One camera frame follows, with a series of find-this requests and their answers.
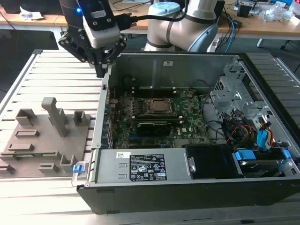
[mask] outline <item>slotted metal platform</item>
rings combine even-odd
[[[268,85],[272,88],[277,98],[287,109],[296,124],[300,127],[300,83],[299,78],[279,58],[273,58],[271,54],[247,54],[256,68],[262,74]],[[258,90],[253,91],[258,99],[262,99]]]
[[[46,114],[40,102],[56,97],[66,114],[85,110],[92,117],[84,160],[89,160],[101,79],[95,70],[67,52],[33,54],[0,103],[0,151],[17,124],[20,108]],[[272,206],[95,215],[71,186],[70,178],[0,179],[0,218],[3,224],[299,224],[299,195]]]
[[[65,114],[85,110],[91,115],[85,147],[86,152],[90,151],[101,89],[95,69],[67,52],[44,50],[30,57],[16,82],[0,104],[1,152],[18,123],[15,116],[19,109],[31,108],[36,115],[47,114],[41,106],[44,97],[55,97],[57,108],[63,108]]]

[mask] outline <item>blue cable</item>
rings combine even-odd
[[[232,19],[230,19],[229,17],[226,17],[230,22],[231,22],[231,24],[232,24],[232,34],[231,34],[231,37],[230,37],[230,40],[229,40],[229,44],[228,44],[228,46],[227,46],[227,48],[226,48],[226,50],[225,50],[225,53],[229,50],[229,48],[230,48],[230,46],[231,46],[231,44],[232,44],[232,41],[233,41],[233,36],[234,36],[234,23],[233,23],[233,21],[232,21]]]

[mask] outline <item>power supply label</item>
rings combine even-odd
[[[130,155],[129,178],[131,181],[167,180],[164,155]]]

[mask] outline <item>floor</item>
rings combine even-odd
[[[48,31],[11,30],[11,39],[0,37],[0,101],[6,91],[19,75],[26,61],[34,49],[57,49],[54,36]],[[293,71],[300,63],[300,43],[287,45],[280,50],[284,40],[267,40],[262,48],[257,48],[258,39],[237,38],[228,52],[230,53],[271,53],[274,57],[280,57]],[[137,51],[144,47],[146,35],[134,34],[128,39],[126,51]]]

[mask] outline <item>desk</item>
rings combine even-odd
[[[61,37],[61,27],[56,27],[54,25],[58,15],[44,15],[45,19],[43,20],[28,21],[21,18],[19,14],[6,13],[2,7],[0,7],[0,11],[16,30],[51,31],[54,33],[57,42]],[[9,25],[8,22],[0,15],[0,29],[13,30],[11,25]]]
[[[232,4],[234,0],[225,0],[226,5]],[[134,4],[129,3],[118,3],[116,6],[118,8],[125,8],[133,6]],[[131,12],[132,15],[146,15],[148,13],[149,4],[135,7],[133,10],[124,10],[121,12],[115,12],[115,15],[122,13]],[[7,14],[3,8],[0,8],[3,15],[9,22],[16,28],[16,30],[47,30],[54,33],[55,39],[58,41],[60,38],[60,33],[66,31],[67,22],[64,16],[61,15],[45,15],[45,20],[41,21],[26,21],[22,19],[18,14]],[[289,21],[279,22],[264,22],[259,15],[249,16],[248,18],[236,17],[236,12],[227,9],[227,12],[234,17],[234,19],[239,20],[243,23],[241,29],[238,32],[237,37],[239,38],[261,38],[258,46],[262,44],[262,39],[284,39],[284,40],[300,40],[300,26],[294,26]],[[0,29],[9,29],[12,28],[0,17]],[[124,30],[122,33],[135,33],[135,34],[146,34],[148,29],[148,21],[143,20],[137,23],[137,26],[134,26],[128,30]],[[228,24],[225,20],[222,20],[219,25],[217,38],[220,38],[228,31]]]
[[[232,4],[235,0],[225,0],[225,8],[228,7],[228,4]],[[118,3],[116,6],[118,8],[125,8],[133,6],[134,4],[129,3]],[[134,8],[134,11],[124,10],[122,12],[115,12],[115,15],[121,13],[131,12],[132,15],[146,15],[148,13],[149,4],[142,5]],[[235,20],[241,21],[243,23],[241,29],[238,32],[237,37],[239,38],[262,38],[262,39],[289,39],[289,40],[300,40],[300,26],[295,26],[289,21],[273,21],[273,22],[264,22],[259,15],[249,16],[248,18],[237,17],[236,11],[227,9],[228,14],[233,17]],[[58,16],[54,22],[56,26],[66,27],[67,22],[64,16]],[[128,30],[124,30],[124,33],[138,33],[145,34],[148,29],[148,20],[139,21],[137,26],[132,27]],[[222,20],[219,24],[218,36],[225,34],[228,31],[228,23],[225,20]]]

